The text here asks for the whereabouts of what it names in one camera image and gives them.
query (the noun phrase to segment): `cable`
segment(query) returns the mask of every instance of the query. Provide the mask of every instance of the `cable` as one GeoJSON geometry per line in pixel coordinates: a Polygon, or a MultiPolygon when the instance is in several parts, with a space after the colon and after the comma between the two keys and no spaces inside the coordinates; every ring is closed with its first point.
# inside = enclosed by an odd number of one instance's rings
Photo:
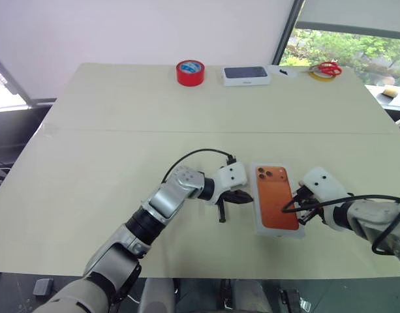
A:
{"type": "Polygon", "coordinates": [[[127,295],[127,297],[129,299],[131,299],[134,303],[137,303],[138,305],[140,304],[140,301],[137,301],[136,299],[134,299],[131,295],[127,295]]]}
{"type": "Polygon", "coordinates": [[[166,178],[168,178],[168,175],[169,175],[170,172],[178,165],[178,163],[180,163],[182,160],[184,160],[185,158],[189,157],[190,155],[193,155],[193,154],[198,153],[198,152],[203,152],[203,151],[211,151],[211,152],[220,153],[220,154],[222,154],[222,155],[226,155],[226,156],[228,157],[228,161],[231,162],[231,163],[233,163],[233,160],[234,160],[234,162],[236,161],[236,159],[235,159],[230,153],[227,153],[227,152],[224,152],[224,151],[221,151],[221,150],[210,149],[210,148],[204,148],[204,149],[194,150],[194,151],[191,151],[190,153],[187,153],[187,154],[184,155],[182,158],[180,158],[178,161],[176,161],[175,163],[173,163],[172,166],[169,168],[169,170],[166,172],[166,174],[165,174],[165,176],[163,177],[161,183],[164,183],[164,182],[166,181],[166,178]]]}
{"type": "Polygon", "coordinates": [[[386,195],[382,195],[382,194],[364,194],[361,196],[350,196],[350,197],[340,198],[340,199],[336,199],[336,200],[330,200],[330,201],[325,201],[325,202],[320,202],[320,203],[315,203],[315,204],[304,205],[304,206],[300,207],[299,209],[287,209],[289,206],[291,206],[295,202],[295,200],[292,200],[283,207],[282,212],[283,213],[301,212],[301,211],[316,209],[318,207],[324,207],[327,205],[348,202],[348,201],[354,201],[354,200],[363,200],[363,199],[384,199],[384,200],[393,200],[393,201],[400,203],[400,198],[398,198],[398,197],[386,196],[386,195]]]}
{"type": "Polygon", "coordinates": [[[400,212],[393,219],[393,221],[390,223],[390,225],[388,225],[388,227],[374,240],[374,242],[371,246],[372,252],[374,252],[375,254],[380,254],[381,256],[393,256],[394,255],[394,253],[392,253],[392,252],[378,250],[378,246],[389,234],[391,234],[391,232],[394,230],[394,228],[397,227],[398,223],[400,223],[400,212]]]}

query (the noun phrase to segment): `metal robot arm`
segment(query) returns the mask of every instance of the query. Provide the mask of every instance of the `metal robot arm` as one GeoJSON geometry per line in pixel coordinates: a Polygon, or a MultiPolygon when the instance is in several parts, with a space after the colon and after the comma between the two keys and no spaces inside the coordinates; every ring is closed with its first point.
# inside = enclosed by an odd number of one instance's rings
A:
{"type": "Polygon", "coordinates": [[[126,297],[142,270],[152,242],[181,209],[185,199],[200,198],[215,204],[221,194],[247,182],[245,167],[235,162],[213,178],[178,166],[133,216],[120,225],[88,262],[84,276],[71,282],[36,313],[101,313],[126,297]]]}
{"type": "Polygon", "coordinates": [[[349,197],[344,186],[320,167],[306,174],[300,185],[295,200],[299,202],[301,209],[297,211],[312,208],[299,220],[302,224],[315,215],[320,215],[323,222],[334,230],[352,230],[356,235],[367,239],[373,244],[373,252],[395,255],[400,260],[400,221],[389,234],[384,234],[385,237],[382,235],[400,215],[400,202],[379,202],[362,198],[320,207],[318,203],[349,197]]]}

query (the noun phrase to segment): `red scissors handle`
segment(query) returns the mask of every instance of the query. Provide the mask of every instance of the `red scissors handle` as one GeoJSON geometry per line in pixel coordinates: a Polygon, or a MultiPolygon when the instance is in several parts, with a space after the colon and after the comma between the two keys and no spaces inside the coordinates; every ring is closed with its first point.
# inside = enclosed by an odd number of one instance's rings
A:
{"type": "Polygon", "coordinates": [[[336,62],[323,62],[317,65],[318,69],[321,73],[330,75],[330,76],[337,76],[342,73],[342,69],[337,65],[336,62]]]}

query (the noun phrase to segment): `tabletop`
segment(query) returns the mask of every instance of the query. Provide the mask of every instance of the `tabletop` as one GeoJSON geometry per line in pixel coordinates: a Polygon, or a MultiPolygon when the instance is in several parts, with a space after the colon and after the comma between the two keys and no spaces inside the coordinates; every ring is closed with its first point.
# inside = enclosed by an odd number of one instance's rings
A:
{"type": "MultiPolygon", "coordinates": [[[[246,166],[286,164],[295,182],[322,166],[349,192],[400,195],[400,132],[350,70],[331,83],[273,76],[267,86],[223,87],[212,67],[186,88],[173,69],[78,69],[0,188],[0,271],[81,275],[169,166],[201,147],[246,166]]],[[[224,158],[202,153],[185,164],[212,175],[224,158]]],[[[372,254],[351,231],[315,218],[303,239],[259,237],[251,203],[226,211],[221,224],[216,206],[187,200],[142,260],[142,276],[400,276],[396,258],[372,254]]]]}

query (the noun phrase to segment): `red tape roll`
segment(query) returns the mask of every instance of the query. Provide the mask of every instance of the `red tape roll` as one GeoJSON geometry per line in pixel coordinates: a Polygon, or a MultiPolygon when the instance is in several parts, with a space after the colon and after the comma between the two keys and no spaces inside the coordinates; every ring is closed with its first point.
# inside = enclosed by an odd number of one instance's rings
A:
{"type": "Polygon", "coordinates": [[[176,66],[176,78],[181,85],[197,86],[204,80],[204,64],[195,60],[185,60],[176,66]]]}

